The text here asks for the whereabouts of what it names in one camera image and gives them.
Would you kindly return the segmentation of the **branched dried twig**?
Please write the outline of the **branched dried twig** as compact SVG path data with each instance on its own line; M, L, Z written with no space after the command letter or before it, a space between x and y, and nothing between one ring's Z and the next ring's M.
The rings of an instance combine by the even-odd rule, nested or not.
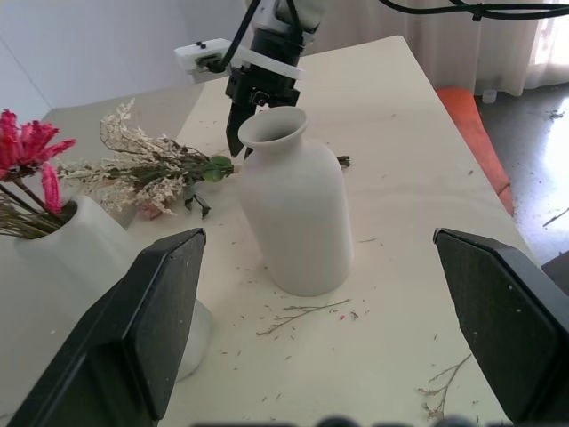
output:
M461 368L470 359L472 359L472 354L430 378L428 384L435 385L434 388L416 389L423 398L421 409L427 420L442 420L445 417L445 403L450 387Z

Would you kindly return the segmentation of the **pink dried flower bouquet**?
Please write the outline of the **pink dried flower bouquet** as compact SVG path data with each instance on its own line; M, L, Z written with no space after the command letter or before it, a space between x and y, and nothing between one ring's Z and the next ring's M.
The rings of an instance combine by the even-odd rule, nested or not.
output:
M21 125L9 109L0 112L0 237L44 238L76 213L76 203L63 200L51 164L75 141L53 142L58 132L48 122Z

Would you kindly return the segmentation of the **orange cushion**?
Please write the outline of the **orange cushion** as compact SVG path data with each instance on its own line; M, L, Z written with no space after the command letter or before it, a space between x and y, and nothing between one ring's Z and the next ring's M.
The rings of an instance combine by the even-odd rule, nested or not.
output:
M436 93L503 207L514 216L511 182L484 128L474 95L456 86L438 88Z

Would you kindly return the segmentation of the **thin dried twig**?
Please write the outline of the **thin dried twig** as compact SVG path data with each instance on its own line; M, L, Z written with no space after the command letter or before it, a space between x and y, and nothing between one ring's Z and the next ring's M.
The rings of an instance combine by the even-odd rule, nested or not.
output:
M319 305L319 306L289 306L289 307L285 307L283 308L283 311L293 311L293 314L284 314L284 315L279 315L274 317L274 321L273 323L266 328L263 331L257 332L255 335L256 336L267 336L270 334L273 334L277 329L281 328L282 326L285 326L299 318L302 318L304 316L307 316L308 314L312 314L314 312L317 311L321 311L321 310L328 310L331 311L332 309L335 309L336 307L339 307L343 304L346 304L348 302L351 302L350 299L345 299L339 302L334 302L334 303L327 303L324 305Z

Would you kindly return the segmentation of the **white dried flower bouquet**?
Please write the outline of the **white dried flower bouquet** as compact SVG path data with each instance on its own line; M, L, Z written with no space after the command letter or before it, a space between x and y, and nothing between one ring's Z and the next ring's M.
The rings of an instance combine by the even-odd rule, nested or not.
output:
M128 126L131 107L122 104L100 121L100 137L114 157L95 164L61 164L58 177L88 192L104 189L104 204L115 209L146 204L164 214L169 213L172 200L184 190L195 190L202 181L237 178L243 164L221 155L207 156L167 137L151 138Z

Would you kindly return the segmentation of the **white bottle-shaped ceramic vase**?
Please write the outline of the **white bottle-shaped ceramic vase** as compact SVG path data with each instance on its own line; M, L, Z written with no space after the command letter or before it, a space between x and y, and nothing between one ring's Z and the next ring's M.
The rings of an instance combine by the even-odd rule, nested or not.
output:
M337 157L307 140L306 113L264 110L238 130L251 150L237 195L270 276L288 294L327 294L349 275L354 249L347 194Z

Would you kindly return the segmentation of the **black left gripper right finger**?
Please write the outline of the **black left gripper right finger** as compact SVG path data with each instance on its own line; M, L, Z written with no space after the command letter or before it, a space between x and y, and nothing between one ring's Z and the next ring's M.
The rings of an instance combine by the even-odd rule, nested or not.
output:
M441 228L433 242L461 333L505 415L569 427L569 295L498 240Z

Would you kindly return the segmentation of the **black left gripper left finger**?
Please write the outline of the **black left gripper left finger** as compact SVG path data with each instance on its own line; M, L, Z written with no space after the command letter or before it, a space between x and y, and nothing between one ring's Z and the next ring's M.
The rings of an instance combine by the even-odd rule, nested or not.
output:
M78 321L7 427L157 427L188 343L206 235L142 250Z

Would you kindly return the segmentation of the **beige curtain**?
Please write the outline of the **beige curtain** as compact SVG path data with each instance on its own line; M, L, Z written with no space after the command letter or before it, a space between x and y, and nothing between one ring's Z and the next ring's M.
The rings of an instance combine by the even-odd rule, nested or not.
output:
M405 41L430 83L481 94L569 83L569 16L473 21L466 13L405 18Z

